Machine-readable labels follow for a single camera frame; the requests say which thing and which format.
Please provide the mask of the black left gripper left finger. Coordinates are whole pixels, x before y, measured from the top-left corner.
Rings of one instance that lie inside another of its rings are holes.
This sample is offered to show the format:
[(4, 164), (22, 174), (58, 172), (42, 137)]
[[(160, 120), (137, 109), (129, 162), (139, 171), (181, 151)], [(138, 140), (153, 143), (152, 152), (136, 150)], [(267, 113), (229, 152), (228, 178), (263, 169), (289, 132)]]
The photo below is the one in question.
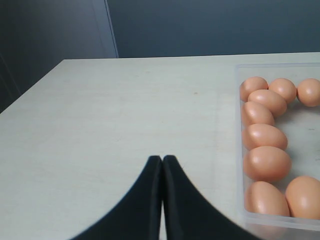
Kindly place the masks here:
[(158, 240), (162, 214), (162, 159), (150, 156), (125, 196), (75, 240)]

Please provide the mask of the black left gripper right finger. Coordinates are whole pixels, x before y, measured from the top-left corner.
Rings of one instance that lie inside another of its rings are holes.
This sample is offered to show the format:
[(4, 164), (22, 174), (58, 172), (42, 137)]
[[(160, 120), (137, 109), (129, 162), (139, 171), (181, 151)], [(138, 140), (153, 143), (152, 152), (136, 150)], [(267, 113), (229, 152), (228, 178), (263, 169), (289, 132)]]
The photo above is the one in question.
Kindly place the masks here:
[(189, 180), (177, 158), (162, 162), (163, 205), (168, 240), (257, 240), (212, 206)]

